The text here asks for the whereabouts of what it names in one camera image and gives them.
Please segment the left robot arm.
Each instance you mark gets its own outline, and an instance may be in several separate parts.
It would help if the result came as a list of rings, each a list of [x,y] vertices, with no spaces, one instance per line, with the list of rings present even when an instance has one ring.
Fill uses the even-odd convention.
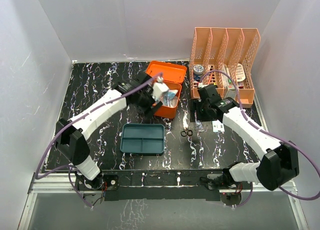
[[[87,140],[106,120],[129,105],[144,115],[153,115],[161,106],[161,98],[169,90],[162,73],[155,76],[142,72],[134,79],[115,83],[95,103],[78,115],[56,123],[53,146],[82,175],[82,181],[91,189],[103,185],[103,174],[90,156]]]

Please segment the clear bag blue items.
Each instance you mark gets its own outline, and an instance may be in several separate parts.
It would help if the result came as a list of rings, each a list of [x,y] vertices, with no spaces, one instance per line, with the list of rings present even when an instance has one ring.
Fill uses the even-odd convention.
[[[170,97],[170,96],[165,96],[163,98],[163,105],[165,107],[169,107],[169,108],[175,108],[178,104],[178,97],[174,96],[174,97]]]

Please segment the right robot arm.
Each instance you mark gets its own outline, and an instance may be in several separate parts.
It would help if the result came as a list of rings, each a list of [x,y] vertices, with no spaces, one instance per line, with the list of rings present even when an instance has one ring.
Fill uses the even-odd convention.
[[[199,122],[220,121],[236,132],[259,158],[256,163],[235,162],[223,169],[222,175],[209,180],[213,187],[235,188],[241,182],[260,183],[273,191],[300,173],[298,152],[289,143],[259,131],[231,97],[221,98],[213,84],[200,83],[199,98],[191,101],[191,111]]]

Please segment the white blue sachet packet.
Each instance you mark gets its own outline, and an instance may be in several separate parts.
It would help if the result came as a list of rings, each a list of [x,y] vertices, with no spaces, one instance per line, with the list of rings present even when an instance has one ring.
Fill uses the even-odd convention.
[[[212,131],[214,133],[224,133],[225,132],[224,124],[221,123],[219,120],[212,121]]]

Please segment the teal divided tray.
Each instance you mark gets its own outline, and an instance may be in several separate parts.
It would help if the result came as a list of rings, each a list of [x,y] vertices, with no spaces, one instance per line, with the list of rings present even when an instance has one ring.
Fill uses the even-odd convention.
[[[120,151],[135,155],[162,155],[165,128],[162,124],[127,123],[122,128]]]

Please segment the light blue long packet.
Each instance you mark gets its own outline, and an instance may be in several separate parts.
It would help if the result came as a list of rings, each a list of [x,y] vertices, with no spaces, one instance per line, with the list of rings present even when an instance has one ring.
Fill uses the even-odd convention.
[[[171,101],[175,96],[176,94],[178,93],[178,90],[177,89],[170,89],[166,95],[165,95],[165,98],[168,100],[168,101]]]

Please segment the black handled scissors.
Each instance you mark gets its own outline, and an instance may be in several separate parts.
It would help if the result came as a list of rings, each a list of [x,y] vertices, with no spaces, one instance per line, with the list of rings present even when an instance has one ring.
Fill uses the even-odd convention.
[[[191,137],[193,135],[193,130],[189,127],[189,124],[189,113],[187,110],[184,110],[182,118],[182,130],[180,131],[180,135],[182,137]]]

